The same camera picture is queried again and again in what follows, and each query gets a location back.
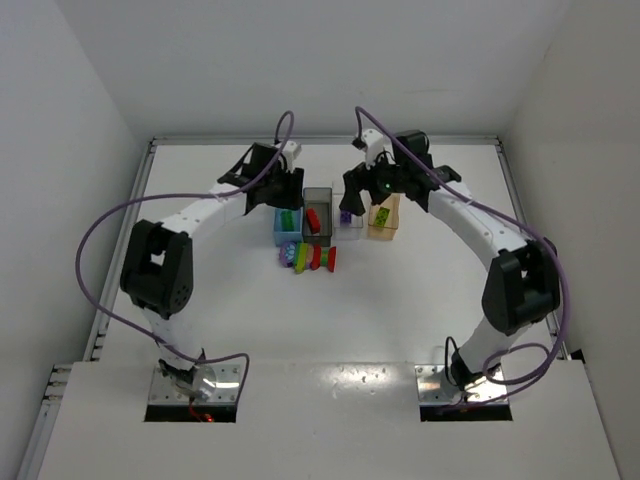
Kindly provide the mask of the purple lego brick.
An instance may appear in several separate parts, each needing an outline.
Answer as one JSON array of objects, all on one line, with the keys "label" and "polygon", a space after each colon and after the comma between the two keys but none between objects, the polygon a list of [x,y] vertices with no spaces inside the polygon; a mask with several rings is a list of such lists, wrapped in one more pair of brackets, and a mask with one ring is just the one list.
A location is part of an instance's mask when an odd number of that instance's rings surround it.
[{"label": "purple lego brick", "polygon": [[352,222],[352,214],[348,211],[341,210],[339,213],[339,224],[350,225]]}]

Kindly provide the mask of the lime green lego brick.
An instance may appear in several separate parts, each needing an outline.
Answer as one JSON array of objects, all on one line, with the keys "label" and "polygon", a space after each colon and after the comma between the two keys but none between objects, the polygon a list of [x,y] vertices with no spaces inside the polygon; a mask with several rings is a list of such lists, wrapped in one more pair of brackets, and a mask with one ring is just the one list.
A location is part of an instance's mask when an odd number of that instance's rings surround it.
[{"label": "lime green lego brick", "polygon": [[390,215],[390,209],[386,207],[379,207],[374,217],[373,225],[377,228],[384,228]]}]

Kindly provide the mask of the red and green lego block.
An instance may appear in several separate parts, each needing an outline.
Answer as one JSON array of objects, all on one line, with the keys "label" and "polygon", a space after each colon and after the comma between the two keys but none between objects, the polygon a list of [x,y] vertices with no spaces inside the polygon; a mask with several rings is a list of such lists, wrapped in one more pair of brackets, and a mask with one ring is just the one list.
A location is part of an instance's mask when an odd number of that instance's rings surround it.
[{"label": "red and green lego block", "polygon": [[314,208],[308,208],[305,211],[305,218],[310,234],[319,235],[321,233],[322,225],[317,211]]}]

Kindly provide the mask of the red green red lego stack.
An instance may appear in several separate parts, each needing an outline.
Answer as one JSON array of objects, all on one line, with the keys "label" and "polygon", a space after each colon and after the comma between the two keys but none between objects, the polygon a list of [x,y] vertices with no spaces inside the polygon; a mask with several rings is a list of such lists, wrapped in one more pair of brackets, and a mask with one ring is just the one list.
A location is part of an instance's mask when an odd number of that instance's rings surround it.
[{"label": "red green red lego stack", "polygon": [[311,253],[311,270],[317,270],[320,267],[325,267],[329,272],[335,271],[337,261],[337,248],[335,246],[320,247],[319,245],[312,245]]}]

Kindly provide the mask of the green lego plate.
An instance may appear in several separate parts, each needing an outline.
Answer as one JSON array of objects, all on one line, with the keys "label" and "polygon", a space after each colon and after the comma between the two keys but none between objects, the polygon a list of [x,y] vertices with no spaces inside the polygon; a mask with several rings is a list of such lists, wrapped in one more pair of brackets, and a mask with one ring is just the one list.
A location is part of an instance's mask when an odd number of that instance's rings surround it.
[{"label": "green lego plate", "polygon": [[282,210],[280,212],[280,229],[284,232],[295,230],[294,215],[291,210]]}]

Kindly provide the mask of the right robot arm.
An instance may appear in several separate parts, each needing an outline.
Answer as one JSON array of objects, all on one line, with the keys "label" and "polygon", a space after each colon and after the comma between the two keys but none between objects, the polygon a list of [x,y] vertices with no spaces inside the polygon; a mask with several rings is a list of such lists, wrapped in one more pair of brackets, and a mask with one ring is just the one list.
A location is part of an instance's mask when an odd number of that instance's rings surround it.
[{"label": "right robot arm", "polygon": [[368,129],[352,144],[364,160],[343,175],[341,210],[363,215],[363,192],[375,205],[401,194],[449,227],[486,269],[482,319],[448,355],[444,368],[447,383],[462,390],[493,372],[526,330],[559,307],[560,282],[551,255],[542,242],[475,205],[454,169],[434,166],[425,133],[402,132],[387,148],[383,134]]}]

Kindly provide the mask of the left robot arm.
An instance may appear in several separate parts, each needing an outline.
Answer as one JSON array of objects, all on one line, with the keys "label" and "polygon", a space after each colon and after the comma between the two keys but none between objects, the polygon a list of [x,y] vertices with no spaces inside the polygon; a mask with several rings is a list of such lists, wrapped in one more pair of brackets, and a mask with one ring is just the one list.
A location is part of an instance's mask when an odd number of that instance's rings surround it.
[{"label": "left robot arm", "polygon": [[184,394],[204,399],[214,377],[185,312],[194,292],[194,250],[226,224],[256,206],[297,210],[304,171],[294,165],[300,144],[255,143],[199,198],[160,220],[139,220],[131,230],[120,288],[151,327],[164,376]]}]

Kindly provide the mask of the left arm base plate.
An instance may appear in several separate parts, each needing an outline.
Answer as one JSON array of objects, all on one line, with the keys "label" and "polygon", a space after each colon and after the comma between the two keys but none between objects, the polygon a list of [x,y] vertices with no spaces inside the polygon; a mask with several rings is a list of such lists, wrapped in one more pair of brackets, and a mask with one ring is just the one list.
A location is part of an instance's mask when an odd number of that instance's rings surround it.
[{"label": "left arm base plate", "polygon": [[232,406],[240,393],[243,367],[233,363],[195,366],[189,372],[172,367],[155,369],[148,393],[152,406]]}]

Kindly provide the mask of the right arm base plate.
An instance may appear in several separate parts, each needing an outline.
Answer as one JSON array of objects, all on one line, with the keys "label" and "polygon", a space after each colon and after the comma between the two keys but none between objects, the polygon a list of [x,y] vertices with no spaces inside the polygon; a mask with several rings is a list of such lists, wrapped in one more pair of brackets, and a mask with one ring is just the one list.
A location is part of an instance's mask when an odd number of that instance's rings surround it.
[{"label": "right arm base plate", "polygon": [[445,377],[443,364],[416,364],[415,377],[418,404],[421,407],[508,405],[508,391],[504,385],[480,377],[460,390]]}]

